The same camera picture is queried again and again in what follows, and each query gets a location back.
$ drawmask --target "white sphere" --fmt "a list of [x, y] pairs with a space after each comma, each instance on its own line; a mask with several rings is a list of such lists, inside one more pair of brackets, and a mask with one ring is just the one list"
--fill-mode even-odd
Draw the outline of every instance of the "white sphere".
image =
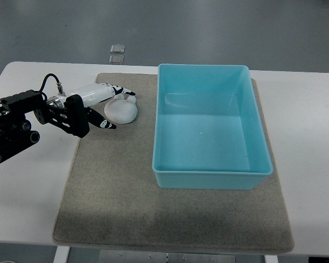
[[138, 114], [135, 102], [135, 96], [129, 96], [127, 100], [124, 99], [123, 94], [114, 96], [114, 98], [105, 105], [104, 111], [106, 117], [117, 124], [132, 122]]

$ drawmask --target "white robot segment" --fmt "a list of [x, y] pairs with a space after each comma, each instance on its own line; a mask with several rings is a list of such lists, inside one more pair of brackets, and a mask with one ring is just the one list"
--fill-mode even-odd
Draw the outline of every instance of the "white robot segment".
[[74, 94], [78, 94], [80, 97], [82, 97], [84, 107], [93, 106], [99, 102], [108, 100], [117, 94], [135, 95], [135, 93], [131, 90], [119, 87], [117, 85], [112, 85], [108, 83], [93, 83], [85, 87], [76, 89], [72, 92], [66, 93], [65, 96], [59, 94], [55, 97], [57, 97], [62, 103], [64, 103], [66, 97]]

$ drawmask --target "blue plastic container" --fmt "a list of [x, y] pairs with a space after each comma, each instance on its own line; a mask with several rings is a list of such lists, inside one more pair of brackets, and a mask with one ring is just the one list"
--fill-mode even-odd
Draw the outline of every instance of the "blue plastic container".
[[159, 187], [249, 190], [273, 172], [248, 67], [158, 68]]

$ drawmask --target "white table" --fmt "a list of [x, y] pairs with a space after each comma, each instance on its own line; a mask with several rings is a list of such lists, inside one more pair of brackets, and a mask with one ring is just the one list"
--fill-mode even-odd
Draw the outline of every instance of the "white table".
[[[156, 67], [12, 62], [0, 98], [38, 90], [56, 74], [65, 91], [101, 72], [157, 74]], [[329, 73], [251, 71], [290, 218], [293, 255], [329, 256]], [[56, 94], [55, 80], [44, 89]], [[26, 115], [41, 139], [0, 164], [0, 242], [52, 245], [52, 230], [77, 137]]]

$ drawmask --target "gray floor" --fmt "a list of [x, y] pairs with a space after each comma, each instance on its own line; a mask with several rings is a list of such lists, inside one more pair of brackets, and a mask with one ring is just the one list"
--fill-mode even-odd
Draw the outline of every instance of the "gray floor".
[[108, 64], [112, 44], [125, 65], [329, 72], [329, 0], [0, 1], [0, 74], [12, 61]]

